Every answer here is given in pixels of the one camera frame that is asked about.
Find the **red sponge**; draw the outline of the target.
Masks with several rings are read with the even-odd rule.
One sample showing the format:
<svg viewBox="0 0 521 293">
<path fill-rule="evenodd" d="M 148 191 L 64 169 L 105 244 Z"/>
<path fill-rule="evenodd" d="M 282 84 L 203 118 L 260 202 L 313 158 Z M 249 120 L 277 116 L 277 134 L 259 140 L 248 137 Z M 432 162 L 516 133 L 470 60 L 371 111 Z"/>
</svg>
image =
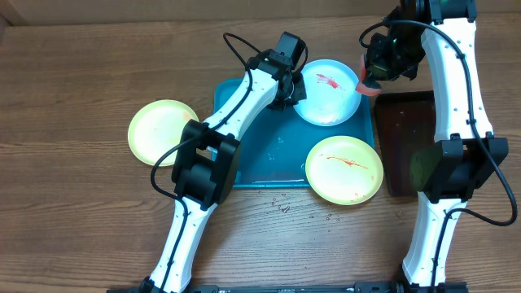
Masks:
<svg viewBox="0 0 521 293">
<path fill-rule="evenodd" d="M 358 83 L 356 86 L 356 92 L 368 96 L 368 97 L 377 97 L 382 93 L 382 88 L 380 84 L 374 83 L 366 79 L 367 70 L 366 70 L 366 62 L 365 56 L 362 55 L 360 57 L 359 62 L 359 74 L 358 74 Z"/>
</svg>

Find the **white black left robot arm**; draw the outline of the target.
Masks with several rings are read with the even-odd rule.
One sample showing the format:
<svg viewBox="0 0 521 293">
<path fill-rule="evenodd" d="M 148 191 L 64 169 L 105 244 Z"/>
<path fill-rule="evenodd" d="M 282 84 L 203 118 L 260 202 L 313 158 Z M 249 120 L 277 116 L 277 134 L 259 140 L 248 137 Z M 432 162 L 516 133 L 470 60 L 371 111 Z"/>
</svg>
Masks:
<svg viewBox="0 0 521 293">
<path fill-rule="evenodd" d="M 204 122 L 190 120 L 179 144 L 159 158 L 176 157 L 174 191 L 156 188 L 175 201 L 173 223 L 160 260 L 139 291 L 183 292 L 188 287 L 206 224 L 234 184 L 242 136 L 265 108 L 283 109 L 304 99 L 301 71 L 308 55 L 307 48 L 276 49 L 250 58 L 241 85 L 223 107 Z"/>
</svg>

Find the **light blue plate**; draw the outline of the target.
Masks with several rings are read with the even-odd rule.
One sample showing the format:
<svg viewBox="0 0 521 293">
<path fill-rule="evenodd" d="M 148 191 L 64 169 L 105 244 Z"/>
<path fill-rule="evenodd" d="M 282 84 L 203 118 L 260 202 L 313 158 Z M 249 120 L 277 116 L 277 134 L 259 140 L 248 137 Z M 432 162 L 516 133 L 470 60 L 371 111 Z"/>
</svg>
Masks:
<svg viewBox="0 0 521 293">
<path fill-rule="evenodd" d="M 361 103 L 356 91 L 357 74 L 333 59 L 318 59 L 302 69 L 306 98 L 294 109 L 305 121 L 317 126 L 335 126 L 350 119 Z"/>
</svg>

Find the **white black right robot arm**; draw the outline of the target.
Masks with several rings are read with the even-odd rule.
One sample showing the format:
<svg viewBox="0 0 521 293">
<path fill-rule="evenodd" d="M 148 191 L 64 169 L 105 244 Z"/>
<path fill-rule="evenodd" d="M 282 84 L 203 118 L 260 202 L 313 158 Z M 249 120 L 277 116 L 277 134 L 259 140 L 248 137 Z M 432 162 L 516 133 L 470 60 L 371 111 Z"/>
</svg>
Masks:
<svg viewBox="0 0 521 293">
<path fill-rule="evenodd" d="M 467 202 L 508 153 L 488 119 L 475 61 L 477 11 L 473 0 L 403 1 L 381 25 L 367 28 L 359 42 L 357 91 L 375 96 L 382 81 L 415 78 L 426 60 L 431 70 L 436 110 L 434 142 L 411 160 L 418 192 L 413 239 L 401 268 L 396 292 L 464 292 L 465 283 L 445 280 L 445 263 L 459 217 Z"/>
</svg>

